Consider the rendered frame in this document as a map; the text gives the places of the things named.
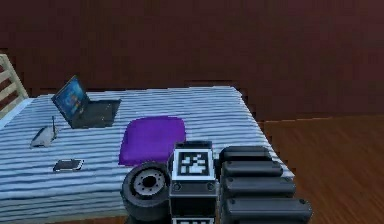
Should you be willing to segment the blue striped bed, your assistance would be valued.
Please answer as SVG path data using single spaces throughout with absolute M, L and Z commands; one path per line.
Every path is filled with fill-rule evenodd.
M 0 224 L 48 224 L 123 216 L 120 195 L 128 167 L 118 157 L 126 126 L 146 116 L 181 118 L 190 140 L 209 140 L 220 152 L 230 145 L 268 141 L 242 95 L 230 86 L 92 92 L 96 100 L 121 100 L 111 127 L 72 129 L 50 96 L 27 96 L 7 55 L 0 54 L 0 100 L 18 97 L 0 111 Z M 49 147 L 31 148 L 44 126 L 55 125 Z M 59 160 L 82 159 L 77 171 L 54 172 Z

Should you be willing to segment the grey router with antenna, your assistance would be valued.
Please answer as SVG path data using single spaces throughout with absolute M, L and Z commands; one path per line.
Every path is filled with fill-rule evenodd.
M 58 128 L 55 125 L 55 117 L 52 117 L 52 125 L 42 127 L 31 140 L 30 147 L 49 147 L 57 138 L 57 132 Z

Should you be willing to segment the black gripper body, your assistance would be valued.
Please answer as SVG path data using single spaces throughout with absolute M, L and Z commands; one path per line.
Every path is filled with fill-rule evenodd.
M 128 214 L 139 222 L 163 222 L 169 216 L 169 185 L 165 164 L 146 162 L 134 167 L 120 191 Z

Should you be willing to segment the purple pillow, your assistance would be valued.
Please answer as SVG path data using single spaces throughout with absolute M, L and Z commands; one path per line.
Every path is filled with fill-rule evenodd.
M 166 162 L 176 143 L 186 140 L 181 118 L 151 116 L 131 121 L 124 132 L 119 165 L 135 166 L 143 162 Z

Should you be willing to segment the black laptop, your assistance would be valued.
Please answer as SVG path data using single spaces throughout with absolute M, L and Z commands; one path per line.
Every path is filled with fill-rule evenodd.
M 111 127 L 121 100 L 92 101 L 74 75 L 52 98 L 72 129 Z

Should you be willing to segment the black cell phone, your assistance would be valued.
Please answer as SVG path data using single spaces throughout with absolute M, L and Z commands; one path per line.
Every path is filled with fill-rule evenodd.
M 53 167 L 54 172 L 77 171 L 82 168 L 84 161 L 82 159 L 59 160 Z

